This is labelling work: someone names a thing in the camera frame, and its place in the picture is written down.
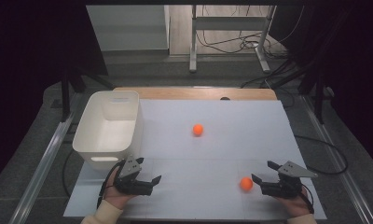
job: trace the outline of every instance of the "beige sleeve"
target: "beige sleeve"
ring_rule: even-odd
[[[301,217],[293,217],[287,220],[288,224],[317,224],[313,214],[308,214]]]
[[[82,224],[115,224],[123,210],[119,210],[106,200],[102,200],[94,216],[87,216]]]

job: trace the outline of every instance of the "hand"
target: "hand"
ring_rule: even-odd
[[[302,193],[307,196],[307,191],[304,187],[302,188]],[[291,217],[301,217],[310,213],[308,206],[300,196],[297,196],[294,199],[284,199],[277,197],[273,198],[277,199],[285,206],[288,214],[291,215]]]
[[[118,169],[119,167],[117,167],[108,178],[103,199],[111,203],[117,209],[123,210],[126,203],[137,195],[128,195],[121,193],[114,187],[114,179]]]

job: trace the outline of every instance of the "wall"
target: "wall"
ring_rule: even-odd
[[[87,6],[102,51],[168,49],[168,6]]]

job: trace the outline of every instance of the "white table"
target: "white table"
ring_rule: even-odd
[[[122,215],[140,220],[269,221],[287,219],[283,207],[261,194],[239,188],[251,173],[276,182],[267,161],[293,161],[305,167],[288,118],[279,101],[141,100],[145,158],[139,180],[162,175],[151,196],[132,199]],[[192,134],[201,123],[202,136]],[[94,213],[107,171],[83,165],[66,217]],[[314,196],[315,217],[326,219],[308,178],[302,182]]]

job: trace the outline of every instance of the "power cord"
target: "power cord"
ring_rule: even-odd
[[[322,143],[322,144],[325,144],[325,145],[327,145],[327,146],[329,146],[329,147],[331,147],[331,148],[334,148],[334,149],[337,151],[337,153],[340,155],[340,157],[342,158],[342,160],[343,160],[343,162],[344,162],[344,167],[343,167],[343,169],[340,170],[340,171],[338,171],[338,172],[327,172],[327,171],[322,171],[322,170],[319,170],[319,169],[317,169],[317,168],[314,168],[314,167],[311,167],[311,166],[308,166],[308,165],[307,165],[306,167],[307,167],[309,170],[312,170],[312,171],[314,171],[314,172],[320,173],[320,174],[322,174],[322,175],[340,175],[340,174],[343,174],[344,172],[346,172],[347,169],[349,168],[349,162],[347,161],[346,156],[344,155],[343,152],[341,152],[341,150],[340,150],[338,147],[336,147],[336,146],[334,146],[334,145],[332,145],[332,144],[330,144],[330,143],[327,143],[327,142],[325,142],[325,141],[322,141],[322,140],[319,140],[319,139],[315,139],[315,138],[310,138],[310,137],[306,137],[306,136],[300,136],[300,135],[296,135],[296,134],[295,134],[295,137],[296,137],[296,138],[300,138],[300,139],[305,139],[305,140],[310,140],[310,141],[314,141],[314,142]]]
[[[71,149],[71,151],[68,153],[68,155],[67,155],[67,157],[64,161],[63,167],[62,167],[62,186],[63,186],[64,192],[65,192],[65,194],[67,195],[68,198],[71,197],[71,194],[68,191],[67,186],[65,184],[65,169],[66,169],[66,166],[67,166],[67,162],[70,159],[70,156],[71,156],[71,154],[73,154],[73,152],[74,152],[74,150]]]

